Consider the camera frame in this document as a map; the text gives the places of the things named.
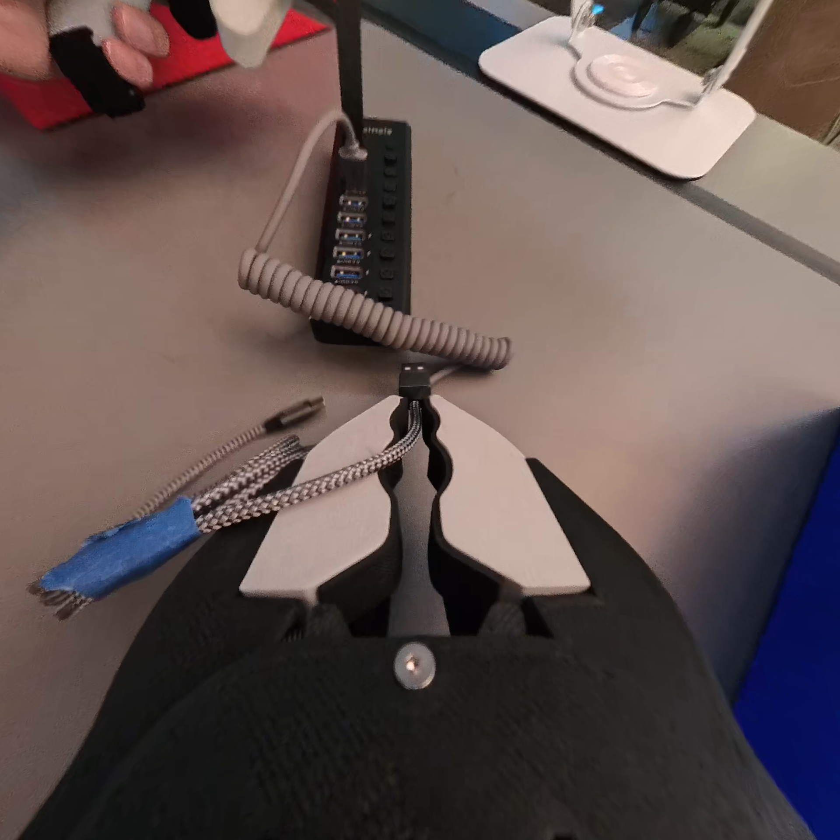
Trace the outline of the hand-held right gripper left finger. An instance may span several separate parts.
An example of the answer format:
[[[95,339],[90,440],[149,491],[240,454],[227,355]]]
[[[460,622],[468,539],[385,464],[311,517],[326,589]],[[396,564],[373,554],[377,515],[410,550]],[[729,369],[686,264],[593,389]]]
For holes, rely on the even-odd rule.
[[[389,395],[325,437],[305,458],[300,483],[325,477],[388,448],[403,434]],[[318,590],[385,546],[393,493],[378,474],[278,511],[239,585],[241,595],[315,601]]]

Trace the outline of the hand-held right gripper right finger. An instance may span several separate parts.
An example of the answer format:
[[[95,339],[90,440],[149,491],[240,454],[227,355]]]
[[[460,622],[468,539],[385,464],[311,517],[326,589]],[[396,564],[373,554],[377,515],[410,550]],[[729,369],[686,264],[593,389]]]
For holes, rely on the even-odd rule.
[[[444,457],[437,509],[444,546],[524,596],[577,595],[591,581],[524,454],[440,395],[430,449]]]

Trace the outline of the braided usb cable blue tape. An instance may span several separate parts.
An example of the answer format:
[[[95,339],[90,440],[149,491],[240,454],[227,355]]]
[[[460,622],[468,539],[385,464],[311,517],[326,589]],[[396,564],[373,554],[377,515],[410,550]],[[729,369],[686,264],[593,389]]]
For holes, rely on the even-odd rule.
[[[421,400],[430,392],[433,378],[426,364],[402,365],[399,393],[407,399],[407,429],[381,452],[289,488],[262,493],[286,467],[303,462],[313,453],[314,447],[303,446],[293,434],[202,493],[193,497],[176,495],[245,445],[277,431],[285,422],[296,425],[321,411],[323,400],[303,401],[286,413],[268,418],[196,462],[148,500],[130,520],[91,535],[68,560],[32,582],[27,592],[65,621],[87,605],[157,571],[205,534],[324,497],[399,464],[421,435]]]

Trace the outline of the black usb hub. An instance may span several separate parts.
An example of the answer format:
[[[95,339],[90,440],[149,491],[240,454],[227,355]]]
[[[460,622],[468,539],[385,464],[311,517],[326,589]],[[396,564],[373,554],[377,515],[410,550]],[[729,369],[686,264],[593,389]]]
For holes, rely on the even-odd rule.
[[[333,146],[314,276],[399,312],[412,306],[412,134],[404,121],[364,118],[363,192],[350,192]]]

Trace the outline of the person's left hand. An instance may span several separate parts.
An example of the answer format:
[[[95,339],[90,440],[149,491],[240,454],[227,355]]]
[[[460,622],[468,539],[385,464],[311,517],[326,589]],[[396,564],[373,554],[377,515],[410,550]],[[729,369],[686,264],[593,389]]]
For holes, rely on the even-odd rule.
[[[127,82],[148,89],[153,82],[152,58],[165,58],[170,42],[161,23],[142,9],[112,2],[114,36],[101,49]],[[1,2],[1,70],[12,77],[44,81],[55,75],[49,53],[47,5],[43,1]]]

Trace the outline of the red plastic bin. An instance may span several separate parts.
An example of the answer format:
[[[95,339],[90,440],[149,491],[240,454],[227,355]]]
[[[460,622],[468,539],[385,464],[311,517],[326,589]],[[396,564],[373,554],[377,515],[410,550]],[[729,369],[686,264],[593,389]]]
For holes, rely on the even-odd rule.
[[[150,13],[161,23],[170,38],[168,57],[152,62],[152,91],[173,87],[233,64],[217,35],[205,40],[192,38],[176,23],[167,3],[152,2]],[[291,9],[272,42],[272,48],[292,45],[327,30],[326,24]],[[34,81],[3,73],[1,100],[12,106],[27,123],[38,130],[53,129],[63,123],[92,115],[92,110],[79,91],[63,77]]]

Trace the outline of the blue plastic bin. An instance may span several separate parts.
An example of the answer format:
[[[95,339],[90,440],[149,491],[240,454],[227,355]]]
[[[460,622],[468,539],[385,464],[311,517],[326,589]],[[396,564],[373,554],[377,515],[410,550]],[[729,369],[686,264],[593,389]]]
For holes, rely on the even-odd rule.
[[[839,445],[742,681],[736,719],[816,838],[839,838]]]

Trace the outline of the white stand base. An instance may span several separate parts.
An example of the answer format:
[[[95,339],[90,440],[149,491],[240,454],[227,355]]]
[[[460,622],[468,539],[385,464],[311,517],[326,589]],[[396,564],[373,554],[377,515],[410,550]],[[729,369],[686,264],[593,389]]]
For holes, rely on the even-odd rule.
[[[706,175],[756,118],[725,83],[770,11],[757,2],[728,57],[698,76],[599,28],[596,2],[485,49],[482,74],[676,180]]]

